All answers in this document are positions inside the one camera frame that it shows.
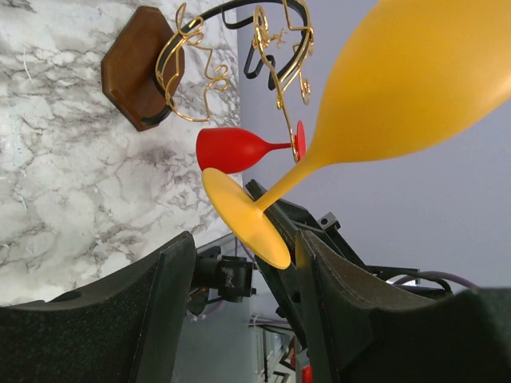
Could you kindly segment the yellow plastic wine glass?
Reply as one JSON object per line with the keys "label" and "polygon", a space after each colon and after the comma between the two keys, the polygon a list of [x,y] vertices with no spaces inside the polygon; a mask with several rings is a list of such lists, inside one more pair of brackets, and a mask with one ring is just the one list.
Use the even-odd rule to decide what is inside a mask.
{"label": "yellow plastic wine glass", "polygon": [[342,48],[306,155],[258,199],[205,169],[208,198],[264,262],[290,266],[265,211],[312,172],[419,152],[463,132],[510,96],[507,1],[381,1]]}

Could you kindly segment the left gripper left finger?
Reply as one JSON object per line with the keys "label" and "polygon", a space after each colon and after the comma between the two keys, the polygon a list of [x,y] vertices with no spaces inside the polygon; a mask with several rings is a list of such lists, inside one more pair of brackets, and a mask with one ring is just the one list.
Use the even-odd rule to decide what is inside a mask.
{"label": "left gripper left finger", "polygon": [[196,246],[150,255],[49,301],[1,309],[3,382],[169,382]]}

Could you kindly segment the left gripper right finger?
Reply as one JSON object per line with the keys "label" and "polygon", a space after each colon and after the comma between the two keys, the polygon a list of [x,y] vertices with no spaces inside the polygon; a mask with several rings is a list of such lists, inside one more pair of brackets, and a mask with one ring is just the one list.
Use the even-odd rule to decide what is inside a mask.
{"label": "left gripper right finger", "polygon": [[298,232],[295,259],[313,381],[509,381],[509,289],[423,298],[309,231]]}

